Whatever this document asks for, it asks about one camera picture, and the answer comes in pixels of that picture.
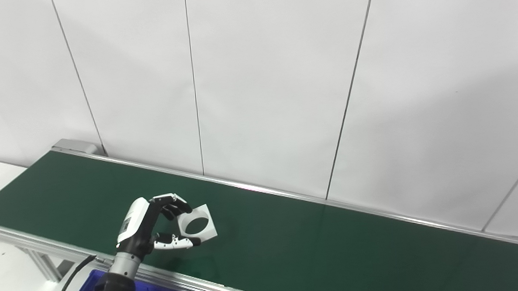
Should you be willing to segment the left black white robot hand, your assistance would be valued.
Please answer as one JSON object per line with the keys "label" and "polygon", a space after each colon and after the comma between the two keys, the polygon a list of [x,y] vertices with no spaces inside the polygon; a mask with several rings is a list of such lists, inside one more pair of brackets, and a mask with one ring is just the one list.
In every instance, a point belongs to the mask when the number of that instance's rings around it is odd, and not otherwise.
{"label": "left black white robot hand", "polygon": [[186,249],[202,244],[200,238],[175,233],[153,233],[159,215],[169,221],[191,214],[191,206],[178,194],[168,193],[151,199],[137,198],[130,206],[117,237],[117,253],[129,253],[144,260],[154,250]]}

